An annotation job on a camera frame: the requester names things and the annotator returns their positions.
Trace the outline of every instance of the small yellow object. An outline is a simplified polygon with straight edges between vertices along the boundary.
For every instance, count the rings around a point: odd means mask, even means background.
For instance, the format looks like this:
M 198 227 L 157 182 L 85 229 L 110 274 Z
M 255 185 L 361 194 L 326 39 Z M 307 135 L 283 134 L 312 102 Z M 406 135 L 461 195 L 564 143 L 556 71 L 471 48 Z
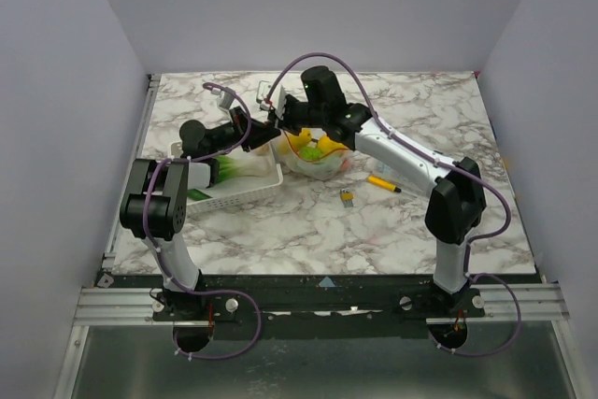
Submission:
M 287 133 L 286 137 L 283 136 L 280 139 L 280 143 L 277 146 L 278 154 L 287 154 L 291 151 L 291 149 L 289 148 L 289 142 L 291 143 L 292 148 L 295 151 L 299 151 L 309 142 L 311 142 L 311 131 L 309 131 L 307 128 L 303 128 L 299 135 L 291 135 Z
M 353 193 L 347 189 L 341 189 L 340 199 L 345 207 L 353 207 Z
M 330 137 L 328 137 L 328 135 L 323 135 L 320 138 L 317 147 L 324 154 L 330 153 L 334 150 L 348 150 L 348 148 L 345 147 L 343 144 L 334 142 Z
M 373 175 L 367 177 L 367 182 L 374 184 L 375 186 L 381 187 L 382 189 L 386 189 L 387 191 L 397 192 L 400 193 L 401 189 L 396 187 L 394 184 L 390 184 L 389 182 L 385 181 L 384 179 L 377 178 Z

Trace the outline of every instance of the green fruit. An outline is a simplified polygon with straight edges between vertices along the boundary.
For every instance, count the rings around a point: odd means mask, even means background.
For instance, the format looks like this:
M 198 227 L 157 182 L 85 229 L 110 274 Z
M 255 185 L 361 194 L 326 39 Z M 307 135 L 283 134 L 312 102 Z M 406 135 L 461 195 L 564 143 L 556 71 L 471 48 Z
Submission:
M 322 150 L 313 147 L 303 147 L 299 150 L 299 156 L 306 161 L 316 161 L 324 155 Z

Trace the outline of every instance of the glass panel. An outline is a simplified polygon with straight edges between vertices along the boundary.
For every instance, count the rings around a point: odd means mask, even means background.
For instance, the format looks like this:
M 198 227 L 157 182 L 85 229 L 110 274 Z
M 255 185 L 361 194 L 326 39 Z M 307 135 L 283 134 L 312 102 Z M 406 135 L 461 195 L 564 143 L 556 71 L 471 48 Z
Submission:
M 511 323 L 470 324 L 463 349 L 495 348 Z M 163 327 L 92 328 L 74 397 L 81 399 L 573 398 L 549 322 L 525 323 L 508 351 L 465 359 L 429 340 L 264 340 L 225 362 L 174 356 Z M 210 353 L 244 342 L 217 341 Z

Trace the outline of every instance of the yellow fruit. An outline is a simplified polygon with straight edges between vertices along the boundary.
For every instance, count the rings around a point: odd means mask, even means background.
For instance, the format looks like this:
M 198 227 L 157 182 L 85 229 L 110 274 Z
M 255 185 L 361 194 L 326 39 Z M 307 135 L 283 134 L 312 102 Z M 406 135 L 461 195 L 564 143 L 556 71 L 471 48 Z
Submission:
M 318 149 L 321 150 L 322 153 L 327 154 L 334 150 L 348 150 L 343 144 L 339 144 L 338 142 L 334 142 L 328 135 L 323 135 L 320 140 L 318 141 Z
M 289 142 L 291 142 L 291 145 L 295 151 L 299 151 L 309 142 L 311 142 L 311 131 L 309 131 L 307 128 L 303 128 L 299 135 L 287 133 L 287 137 L 283 136 L 280 139 L 280 143 L 277 146 L 278 154 L 287 154 L 291 150 L 289 149 Z

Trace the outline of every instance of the white container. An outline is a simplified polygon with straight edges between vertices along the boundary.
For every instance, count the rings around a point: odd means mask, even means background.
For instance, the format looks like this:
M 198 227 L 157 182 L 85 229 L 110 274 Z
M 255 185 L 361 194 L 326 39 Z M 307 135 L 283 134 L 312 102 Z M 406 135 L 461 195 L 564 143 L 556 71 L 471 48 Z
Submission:
M 322 132 L 320 130 L 312 130 L 312 135 L 317 134 L 322 135 Z M 344 172 L 351 166 L 352 155 L 349 149 L 332 151 L 315 161 L 303 159 L 299 153 L 292 149 L 285 132 L 272 140 L 271 145 L 275 149 L 278 160 L 293 172 L 319 179 L 320 181 L 333 178 L 337 173 Z
M 181 142 L 170 144 L 169 157 L 179 158 L 181 154 Z M 242 149 L 233 150 L 230 155 L 235 156 Z M 271 164 L 272 171 L 267 177 L 238 177 L 227 179 L 218 184 L 203 189 L 202 192 L 211 196 L 201 201 L 193 201 L 187 198 L 187 214 L 193 215 L 209 210 L 220 209 L 221 207 L 238 206 L 256 200 L 263 200 L 277 195 L 282 184 L 282 169 L 274 158 L 270 146 L 267 146 L 267 153 L 264 156 Z

